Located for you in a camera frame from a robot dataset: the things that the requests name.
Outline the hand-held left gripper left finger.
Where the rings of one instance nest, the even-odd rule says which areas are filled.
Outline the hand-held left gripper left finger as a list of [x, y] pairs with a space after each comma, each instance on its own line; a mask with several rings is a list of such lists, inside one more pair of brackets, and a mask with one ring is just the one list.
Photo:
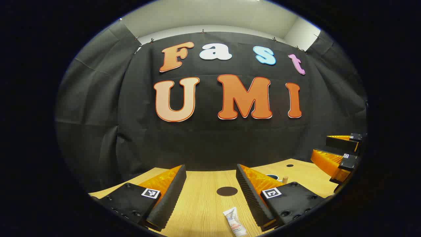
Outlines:
[[140, 184], [126, 182], [94, 201], [133, 224], [156, 231], [167, 225], [186, 180], [186, 166], [179, 165]]

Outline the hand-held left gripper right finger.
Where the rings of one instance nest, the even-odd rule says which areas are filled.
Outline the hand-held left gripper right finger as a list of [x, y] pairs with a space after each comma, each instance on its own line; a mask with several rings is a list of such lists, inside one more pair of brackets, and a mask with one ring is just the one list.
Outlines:
[[236, 179], [261, 231], [293, 222], [329, 198], [299, 182], [281, 182], [241, 164], [236, 165]]

